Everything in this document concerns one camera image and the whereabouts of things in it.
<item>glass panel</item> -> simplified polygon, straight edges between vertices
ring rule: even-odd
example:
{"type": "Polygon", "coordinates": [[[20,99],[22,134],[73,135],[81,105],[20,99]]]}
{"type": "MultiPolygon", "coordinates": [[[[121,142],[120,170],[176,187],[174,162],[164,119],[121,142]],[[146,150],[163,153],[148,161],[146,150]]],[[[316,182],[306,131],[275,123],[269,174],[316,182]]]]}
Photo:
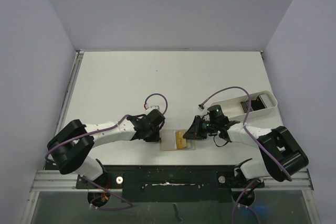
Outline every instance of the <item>glass panel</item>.
{"type": "MultiPolygon", "coordinates": [[[[230,223],[233,204],[216,201],[174,203],[136,203],[123,211],[89,210],[87,193],[41,192],[33,224],[59,223],[230,223]]],[[[106,207],[125,206],[110,199],[106,207]]],[[[311,223],[301,191],[257,191],[253,208],[261,223],[311,223]]],[[[257,223],[247,209],[237,209],[235,224],[257,223]]]]}

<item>cable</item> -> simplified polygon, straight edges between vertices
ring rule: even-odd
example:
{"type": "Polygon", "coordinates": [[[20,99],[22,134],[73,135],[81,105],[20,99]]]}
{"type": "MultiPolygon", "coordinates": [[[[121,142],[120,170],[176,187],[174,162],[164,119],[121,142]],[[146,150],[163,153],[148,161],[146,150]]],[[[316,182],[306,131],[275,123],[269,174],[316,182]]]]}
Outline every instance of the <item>cable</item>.
{"type": "MultiPolygon", "coordinates": [[[[251,185],[253,185],[254,184],[254,182],[255,181],[257,181],[258,179],[257,178],[254,178],[246,187],[245,187],[245,189],[240,193],[240,195],[238,196],[238,198],[237,198],[237,200],[236,200],[236,202],[235,202],[235,204],[234,204],[234,206],[233,206],[233,209],[232,209],[232,214],[231,214],[231,224],[234,224],[234,214],[235,214],[235,211],[236,211],[236,208],[237,208],[237,206],[238,206],[238,204],[239,204],[239,201],[240,201],[240,199],[242,198],[242,196],[244,195],[244,193],[247,191],[247,189],[248,188],[250,188],[251,187],[251,185]]],[[[248,206],[245,206],[245,205],[243,205],[243,204],[240,204],[241,206],[244,206],[244,207],[246,207],[246,208],[248,208],[255,216],[256,216],[256,218],[257,218],[257,221],[258,221],[258,224],[260,224],[261,222],[260,222],[260,219],[259,219],[259,216],[257,215],[257,213],[254,211],[254,209],[252,209],[252,208],[250,208],[250,207],[248,207],[248,206]]]]}
{"type": "MultiPolygon", "coordinates": [[[[127,204],[129,205],[129,206],[127,206],[127,207],[118,207],[118,208],[96,207],[96,209],[98,209],[98,210],[103,210],[103,211],[118,211],[118,210],[125,210],[125,209],[129,209],[129,208],[133,207],[133,204],[132,204],[131,202],[129,202],[128,200],[126,200],[126,199],[120,197],[119,195],[117,195],[117,194],[111,192],[110,190],[107,190],[106,188],[104,188],[104,187],[98,185],[97,183],[95,183],[95,182],[89,180],[89,179],[88,179],[87,177],[85,177],[85,176],[81,176],[81,177],[82,177],[83,179],[85,179],[87,182],[89,182],[91,185],[93,185],[93,186],[95,186],[95,187],[97,187],[97,188],[99,188],[99,189],[102,189],[103,191],[105,191],[105,192],[108,193],[109,195],[111,195],[111,196],[115,196],[115,197],[117,197],[118,199],[124,201],[125,203],[127,203],[127,204]]],[[[94,198],[94,199],[90,202],[90,206],[91,206],[91,204],[93,205],[93,202],[94,202],[96,199],[99,199],[99,198],[100,198],[100,196],[94,198]]]]}
{"type": "Polygon", "coordinates": [[[221,89],[221,90],[218,90],[217,92],[213,93],[212,95],[210,95],[207,99],[205,99],[204,102],[202,102],[200,105],[204,106],[204,104],[210,100],[210,98],[212,98],[213,96],[217,95],[218,93],[221,93],[223,91],[226,91],[226,90],[229,90],[229,89],[241,89],[243,90],[246,94],[247,94],[247,97],[248,97],[248,109],[247,109],[247,112],[246,112],[246,115],[245,115],[245,118],[244,118],[244,121],[243,121],[243,124],[246,123],[246,120],[247,120],[247,117],[251,111],[251,96],[250,94],[246,91],[246,89],[242,88],[242,87],[238,87],[238,86],[232,86],[232,87],[228,87],[228,88],[224,88],[224,89],[221,89]]]}
{"type": "Polygon", "coordinates": [[[147,104],[147,100],[150,98],[150,97],[152,97],[152,96],[154,96],[154,95],[159,95],[159,96],[161,96],[163,99],[164,99],[164,101],[165,101],[165,103],[166,103],[166,108],[164,109],[164,111],[163,111],[163,115],[166,113],[166,111],[167,111],[167,109],[168,109],[168,101],[167,101],[167,98],[164,96],[164,95],[162,95],[162,94],[160,94],[160,93],[153,93],[153,94],[150,94],[149,96],[147,96],[147,98],[145,99],[145,104],[143,105],[144,106],[144,108],[146,109],[146,105],[148,105],[147,104]]]}
{"type": "Polygon", "coordinates": [[[101,129],[101,130],[96,130],[96,131],[91,131],[91,132],[88,132],[88,133],[85,133],[85,134],[82,134],[82,135],[79,135],[79,136],[75,136],[69,140],[66,140],[58,145],[56,145],[55,147],[53,147],[52,149],[50,149],[47,154],[45,155],[45,159],[46,161],[49,161],[51,163],[54,163],[54,161],[52,159],[49,159],[49,155],[51,153],[53,153],[55,150],[57,150],[58,148],[60,148],[61,146],[63,145],[66,145],[68,143],[71,143],[72,141],[75,141],[75,140],[78,140],[78,139],[81,139],[82,137],[85,137],[85,136],[89,136],[89,135],[92,135],[92,134],[96,134],[96,133],[100,133],[100,132],[104,132],[104,131],[109,131],[109,130],[113,130],[114,128],[118,127],[118,125],[124,121],[129,115],[124,115],[122,117],[122,119],[120,119],[120,121],[118,123],[116,123],[114,126],[111,126],[111,127],[108,127],[108,128],[105,128],[105,129],[101,129]]]}
{"type": "Polygon", "coordinates": [[[241,87],[238,87],[238,86],[233,86],[233,87],[228,87],[228,88],[225,88],[225,89],[221,89],[215,93],[213,93],[212,95],[210,95],[207,99],[205,99],[204,102],[202,102],[200,105],[204,105],[211,97],[213,97],[214,95],[222,92],[222,91],[225,91],[225,90],[229,90],[229,89],[241,89],[243,90],[246,94],[247,94],[247,97],[248,97],[248,109],[247,109],[247,112],[246,112],[246,115],[245,115],[245,118],[244,118],[244,121],[243,121],[243,128],[244,130],[246,131],[246,133],[253,139],[253,141],[259,146],[259,148],[267,155],[270,157],[270,159],[279,167],[279,169],[287,176],[288,180],[289,181],[292,181],[292,178],[290,176],[290,174],[288,173],[288,171],[286,171],[286,169],[283,167],[283,165],[280,164],[279,161],[277,161],[275,159],[275,157],[272,156],[272,154],[270,154],[263,146],[262,144],[259,143],[259,141],[249,132],[249,130],[246,128],[245,126],[245,123],[246,123],[246,120],[247,120],[247,117],[251,111],[251,96],[250,94],[246,91],[246,89],[243,89],[241,87]]]}
{"type": "Polygon", "coordinates": [[[229,142],[226,142],[225,144],[223,144],[223,145],[218,145],[217,143],[216,143],[216,141],[215,141],[215,137],[216,136],[214,136],[214,142],[215,142],[215,145],[217,146],[217,147],[223,147],[223,146],[225,146],[225,145],[227,145],[229,142]]]}

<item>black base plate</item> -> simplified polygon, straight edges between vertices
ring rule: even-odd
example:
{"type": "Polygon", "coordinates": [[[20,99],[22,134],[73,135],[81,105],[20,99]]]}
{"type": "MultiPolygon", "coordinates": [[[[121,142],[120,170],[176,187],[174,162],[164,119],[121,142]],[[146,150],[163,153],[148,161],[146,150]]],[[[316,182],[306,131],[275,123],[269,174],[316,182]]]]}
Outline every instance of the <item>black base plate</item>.
{"type": "MultiPolygon", "coordinates": [[[[233,165],[104,167],[111,179],[110,188],[122,189],[122,197],[131,202],[232,202],[230,188],[245,188],[248,184],[234,179],[233,165]],[[121,185],[116,182],[119,176],[123,178],[121,185]],[[219,182],[220,176],[225,177],[225,183],[219,182]]],[[[77,189],[94,188],[78,179],[77,189]]]]}

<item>black mount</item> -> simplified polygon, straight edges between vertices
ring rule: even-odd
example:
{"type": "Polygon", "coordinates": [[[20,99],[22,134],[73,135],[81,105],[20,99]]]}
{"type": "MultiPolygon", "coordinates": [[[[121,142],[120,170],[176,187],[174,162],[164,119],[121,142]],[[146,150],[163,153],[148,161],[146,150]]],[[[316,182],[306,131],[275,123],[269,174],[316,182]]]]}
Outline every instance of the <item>black mount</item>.
{"type": "MultiPolygon", "coordinates": [[[[245,178],[237,179],[234,165],[104,167],[111,181],[108,188],[122,189],[122,197],[130,202],[232,202],[231,189],[245,188],[250,182],[245,178]],[[116,182],[119,176],[123,178],[122,184],[116,182]]],[[[79,179],[80,176],[77,189],[95,188],[79,179]]]]}
{"type": "MultiPolygon", "coordinates": [[[[73,137],[87,133],[86,125],[79,119],[68,123],[50,142],[48,150],[73,137]]],[[[71,142],[52,152],[52,157],[61,174],[69,174],[77,170],[88,156],[93,147],[93,136],[82,137],[77,144],[71,142]]]]}
{"type": "MultiPolygon", "coordinates": [[[[258,141],[278,162],[280,162],[290,175],[293,175],[306,167],[309,163],[304,151],[289,130],[284,126],[279,126],[267,135],[260,136],[258,141]],[[284,147],[285,150],[280,151],[278,147],[284,147]]],[[[286,174],[279,169],[276,163],[262,150],[260,150],[260,152],[265,162],[266,169],[272,178],[279,182],[287,179],[286,174]]]]}
{"type": "Polygon", "coordinates": [[[164,125],[165,117],[157,109],[149,112],[148,115],[129,116],[127,120],[131,121],[136,130],[136,134],[131,140],[144,139],[146,142],[158,142],[160,140],[160,129],[164,125]]]}

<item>yellow object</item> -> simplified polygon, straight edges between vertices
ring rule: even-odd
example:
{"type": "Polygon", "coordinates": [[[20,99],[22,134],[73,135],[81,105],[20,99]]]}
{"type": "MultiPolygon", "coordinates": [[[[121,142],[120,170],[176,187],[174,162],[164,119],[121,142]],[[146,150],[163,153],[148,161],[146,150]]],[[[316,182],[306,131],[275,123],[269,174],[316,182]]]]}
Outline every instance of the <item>yellow object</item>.
{"type": "Polygon", "coordinates": [[[176,148],[178,150],[187,147],[187,140],[183,138],[184,133],[185,130],[175,132],[176,148]]]}

